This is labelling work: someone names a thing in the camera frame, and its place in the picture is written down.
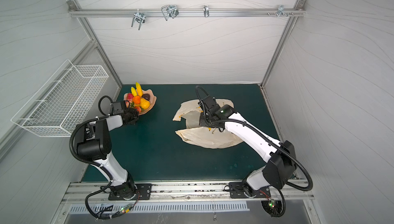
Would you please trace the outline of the dark purple fruit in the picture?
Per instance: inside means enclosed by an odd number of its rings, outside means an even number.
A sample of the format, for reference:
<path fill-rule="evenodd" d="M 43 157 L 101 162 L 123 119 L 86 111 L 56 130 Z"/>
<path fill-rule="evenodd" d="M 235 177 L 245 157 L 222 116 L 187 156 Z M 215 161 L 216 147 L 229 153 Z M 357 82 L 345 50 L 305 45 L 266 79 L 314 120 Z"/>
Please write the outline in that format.
<path fill-rule="evenodd" d="M 145 93 L 145 94 L 142 95 L 142 98 L 144 98 L 147 101 L 150 101 L 150 94 Z"/>

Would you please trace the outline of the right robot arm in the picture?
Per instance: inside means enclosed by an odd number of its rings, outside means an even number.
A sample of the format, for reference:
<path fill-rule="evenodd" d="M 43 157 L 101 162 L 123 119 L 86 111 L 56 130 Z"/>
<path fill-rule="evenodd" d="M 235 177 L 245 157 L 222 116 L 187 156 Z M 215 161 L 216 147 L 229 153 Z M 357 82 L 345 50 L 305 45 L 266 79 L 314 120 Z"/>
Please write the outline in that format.
<path fill-rule="evenodd" d="M 271 186 L 281 190 L 297 169 L 293 160 L 270 144 L 273 143 L 291 156 L 295 156 L 292 143 L 281 143 L 263 133 L 230 105 L 216 105 L 203 111 L 199 117 L 199 125 L 231 132 L 254 149 L 266 163 L 265 166 L 249 173 L 242 181 L 244 194 L 249 198 L 254 198 L 261 188 Z"/>

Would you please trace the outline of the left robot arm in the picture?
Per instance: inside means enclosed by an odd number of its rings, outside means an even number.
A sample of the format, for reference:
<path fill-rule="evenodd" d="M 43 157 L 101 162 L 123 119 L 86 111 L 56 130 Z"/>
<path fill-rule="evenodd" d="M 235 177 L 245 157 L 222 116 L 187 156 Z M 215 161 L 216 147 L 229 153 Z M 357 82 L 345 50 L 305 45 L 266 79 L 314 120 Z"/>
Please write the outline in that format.
<path fill-rule="evenodd" d="M 110 192 L 123 199 L 135 197 L 137 186 L 112 153 L 110 131 L 124 125 L 134 125 L 138 117 L 138 110 L 131 108 L 87 120 L 76 126 L 69 141 L 73 157 L 98 169 L 109 181 Z"/>

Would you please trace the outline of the banana print plastic bag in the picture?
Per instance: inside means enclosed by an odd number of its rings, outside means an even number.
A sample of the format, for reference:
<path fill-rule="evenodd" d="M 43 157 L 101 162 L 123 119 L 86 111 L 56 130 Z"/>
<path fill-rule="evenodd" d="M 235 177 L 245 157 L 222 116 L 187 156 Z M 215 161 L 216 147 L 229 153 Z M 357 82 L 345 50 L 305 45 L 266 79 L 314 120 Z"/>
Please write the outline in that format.
<path fill-rule="evenodd" d="M 225 149 L 243 142 L 231 132 L 200 126 L 199 118 L 202 109 L 198 102 L 194 99 L 181 103 L 173 117 L 173 121 L 185 120 L 186 128 L 175 132 L 183 142 L 208 149 Z"/>

